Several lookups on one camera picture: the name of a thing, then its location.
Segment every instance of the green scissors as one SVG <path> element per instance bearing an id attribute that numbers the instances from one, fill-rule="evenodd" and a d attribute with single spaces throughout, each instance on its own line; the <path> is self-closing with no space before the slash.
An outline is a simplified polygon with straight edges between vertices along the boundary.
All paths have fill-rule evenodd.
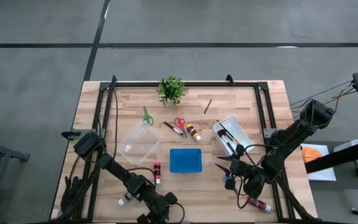
<path id="1" fill-rule="evenodd" d="M 143 110 L 144 110 L 144 119 L 143 119 L 143 121 L 145 121 L 149 125 L 153 125 L 154 119 L 147 113 L 146 106 L 143 106 Z"/>

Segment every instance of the wooden table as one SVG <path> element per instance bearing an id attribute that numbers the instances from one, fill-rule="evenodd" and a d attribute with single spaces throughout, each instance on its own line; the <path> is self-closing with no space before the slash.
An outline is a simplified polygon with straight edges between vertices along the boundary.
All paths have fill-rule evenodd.
<path id="1" fill-rule="evenodd" d="M 278 128 L 286 128 L 293 122 L 283 81 L 268 81 L 270 97 L 273 104 L 274 115 Z M 92 125 L 99 82 L 84 82 L 78 109 L 75 115 L 73 128 L 89 129 Z M 248 137 L 257 144 L 263 144 L 262 130 L 259 120 L 258 108 L 255 100 L 255 92 L 249 87 L 189 87 L 186 88 L 186 96 L 179 106 L 166 106 L 158 102 L 159 96 L 152 87 L 124 87 L 116 88 L 118 97 L 118 139 L 120 141 L 139 121 L 144 117 L 143 106 L 154 118 L 153 127 L 159 131 L 160 145 L 154 153 L 146 158 L 140 166 L 153 168 L 153 163 L 159 161 L 162 164 L 161 184 L 157 186 L 159 194 L 165 195 L 173 192 L 185 210 L 185 222 L 272 222 L 277 221 L 274 208 L 271 185 L 265 185 L 259 199 L 272 206 L 270 213 L 263 212 L 252 205 L 245 209 L 238 209 L 236 195 L 233 191 L 224 189 L 224 173 L 214 164 L 218 163 L 229 167 L 230 163 L 217 159 L 223 156 L 224 151 L 213 136 L 213 124 L 216 119 L 224 119 L 230 115 L 236 115 L 239 124 Z M 208 101 L 213 99 L 211 106 L 203 121 L 200 116 Z M 265 119 L 269 124 L 266 107 Z M 113 97 L 111 103 L 108 130 L 106 135 L 107 149 L 112 154 L 114 150 L 116 104 Z M 183 117 L 187 124 L 192 124 L 200 133 L 202 140 L 197 143 L 193 138 L 182 138 L 177 133 L 163 124 L 168 121 L 173 124 L 177 117 Z M 58 186 L 55 204 L 51 218 L 55 218 L 60 209 L 60 201 L 65 190 L 64 177 L 70 175 L 71 167 L 77 157 L 73 152 L 72 141 L 68 145 L 62 175 Z M 203 171 L 194 174 L 174 174 L 169 171 L 169 152 L 171 148 L 201 148 Z M 256 147 L 250 152 L 253 160 L 257 161 L 265 154 L 263 147 Z M 136 167 L 117 153 L 116 160 L 126 169 Z M 82 176 L 84 162 L 79 161 L 75 169 L 75 175 Z M 292 192 L 306 210 L 317 217 L 313 196 L 306 176 L 305 165 L 300 150 L 288 157 L 285 163 L 288 181 Z M 153 180 L 150 172 L 137 170 Z M 142 213 L 148 213 L 143 202 L 136 200 L 119 206 L 118 200 L 126 193 L 121 182 L 109 172 L 102 170 L 99 178 L 98 195 L 94 208 L 94 222 L 136 222 L 136 218 Z M 280 190 L 280 198 L 285 216 L 287 209 L 283 193 Z M 170 221 L 177 222 L 182 216 L 181 208 L 174 205 L 170 212 Z"/>

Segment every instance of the green plant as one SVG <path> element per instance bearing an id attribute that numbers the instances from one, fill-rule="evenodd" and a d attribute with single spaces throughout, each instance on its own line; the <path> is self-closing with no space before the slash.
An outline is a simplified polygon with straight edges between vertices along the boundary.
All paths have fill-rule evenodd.
<path id="1" fill-rule="evenodd" d="M 177 78 L 174 75 L 170 75 L 167 79 L 161 79 L 156 91 L 161 95 L 159 102 L 162 102 L 164 106 L 168 103 L 168 100 L 172 101 L 176 106 L 180 103 L 180 98 L 186 96 L 185 83 L 182 82 L 181 78 Z"/>

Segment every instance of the gray floor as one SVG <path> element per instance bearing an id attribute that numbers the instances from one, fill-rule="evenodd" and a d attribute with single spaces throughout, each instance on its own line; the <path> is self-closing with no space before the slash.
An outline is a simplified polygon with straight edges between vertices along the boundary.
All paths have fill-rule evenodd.
<path id="1" fill-rule="evenodd" d="M 103 0 L 0 1 L 0 43 L 92 42 Z M 101 42 L 358 42 L 358 1 L 111 2 Z M 31 153 L 12 162 L 0 222 L 48 218 L 90 49 L 0 49 L 0 144 Z M 350 80 L 358 48 L 99 49 L 91 80 L 284 80 L 290 102 Z M 325 93 L 327 100 L 341 89 Z M 313 140 L 358 139 L 358 96 L 339 102 Z M 358 192 L 313 190 L 319 216 L 358 223 Z"/>

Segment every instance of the blue plastic basket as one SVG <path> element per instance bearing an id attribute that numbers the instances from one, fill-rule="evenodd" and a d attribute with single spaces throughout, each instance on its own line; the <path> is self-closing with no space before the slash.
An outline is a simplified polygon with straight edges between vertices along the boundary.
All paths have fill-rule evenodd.
<path id="1" fill-rule="evenodd" d="M 171 172 L 201 172 L 201 149 L 171 149 L 169 157 Z"/>

